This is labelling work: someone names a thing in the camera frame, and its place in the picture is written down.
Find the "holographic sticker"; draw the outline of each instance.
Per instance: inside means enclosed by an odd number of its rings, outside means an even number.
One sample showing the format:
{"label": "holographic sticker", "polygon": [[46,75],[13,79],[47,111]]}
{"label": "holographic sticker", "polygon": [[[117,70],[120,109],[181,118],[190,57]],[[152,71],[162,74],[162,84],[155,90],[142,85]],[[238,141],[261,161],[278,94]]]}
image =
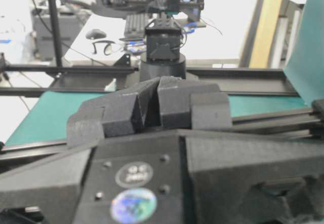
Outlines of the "holographic sticker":
{"label": "holographic sticker", "polygon": [[153,177],[153,168],[145,162],[132,162],[123,166],[116,174],[116,183],[123,188],[137,188]]}
{"label": "holographic sticker", "polygon": [[156,206],[156,196],[151,190],[130,189],[121,192],[112,201],[110,214],[119,223],[136,224],[149,219]]}

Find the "keyboard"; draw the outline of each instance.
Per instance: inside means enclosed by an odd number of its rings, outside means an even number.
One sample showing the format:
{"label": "keyboard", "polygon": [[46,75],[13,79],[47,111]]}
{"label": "keyboard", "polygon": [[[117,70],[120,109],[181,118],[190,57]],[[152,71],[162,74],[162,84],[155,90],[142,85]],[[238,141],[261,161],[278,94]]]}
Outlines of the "keyboard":
{"label": "keyboard", "polygon": [[124,36],[126,39],[143,39],[145,37],[145,27],[148,24],[147,14],[134,14],[126,17],[126,27]]}

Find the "white table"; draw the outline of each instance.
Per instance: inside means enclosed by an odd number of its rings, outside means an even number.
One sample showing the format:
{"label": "white table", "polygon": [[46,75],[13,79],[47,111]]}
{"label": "white table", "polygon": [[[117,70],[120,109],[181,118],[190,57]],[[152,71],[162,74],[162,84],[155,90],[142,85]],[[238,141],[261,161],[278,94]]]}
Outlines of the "white table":
{"label": "white table", "polygon": [[[124,52],[114,53],[106,56],[103,54],[104,45],[97,45],[97,54],[93,54],[92,43],[95,40],[86,39],[86,34],[92,29],[100,29],[107,34],[105,39],[112,40],[114,42],[120,42],[119,39],[124,37],[126,21],[118,18],[107,18],[98,15],[92,15],[79,35],[76,37],[72,44],[72,48],[84,55],[100,61],[107,65],[113,65]],[[209,66],[221,65],[221,64],[237,64],[238,58],[234,59],[218,59],[215,58],[217,44],[215,43],[215,37],[220,37],[220,34],[209,26],[206,28],[196,29],[195,33],[188,35],[186,45],[181,49],[181,53],[187,58],[188,66]],[[92,61],[87,57],[69,49],[64,56],[66,60],[65,66],[73,65],[92,65]],[[132,64],[137,63],[137,58],[132,58]]]}

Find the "yellow wooden board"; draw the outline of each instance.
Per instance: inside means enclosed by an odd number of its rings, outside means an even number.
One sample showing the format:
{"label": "yellow wooden board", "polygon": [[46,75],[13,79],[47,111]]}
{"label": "yellow wooden board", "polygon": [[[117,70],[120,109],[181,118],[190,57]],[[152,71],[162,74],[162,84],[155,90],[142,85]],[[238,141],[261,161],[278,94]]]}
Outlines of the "yellow wooden board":
{"label": "yellow wooden board", "polygon": [[264,0],[250,68],[267,68],[282,0]]}

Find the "screw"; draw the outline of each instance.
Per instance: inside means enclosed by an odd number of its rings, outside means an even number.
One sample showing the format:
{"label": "screw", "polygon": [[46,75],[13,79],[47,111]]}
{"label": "screw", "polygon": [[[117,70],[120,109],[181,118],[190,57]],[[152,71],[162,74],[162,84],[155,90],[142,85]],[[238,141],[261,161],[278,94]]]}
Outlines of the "screw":
{"label": "screw", "polygon": [[158,189],[158,191],[159,191],[161,194],[163,194],[163,195],[168,194],[168,193],[170,192],[170,190],[171,190],[171,188],[170,188],[169,185],[162,185],[162,186]]}
{"label": "screw", "polygon": [[95,196],[95,201],[99,201],[103,199],[103,193],[102,192],[98,192]]}
{"label": "screw", "polygon": [[160,156],[160,161],[163,163],[168,163],[170,161],[170,156],[167,154],[164,154],[164,155]]}
{"label": "screw", "polygon": [[104,167],[104,169],[108,169],[108,168],[111,168],[112,164],[110,161],[107,161],[102,166]]}

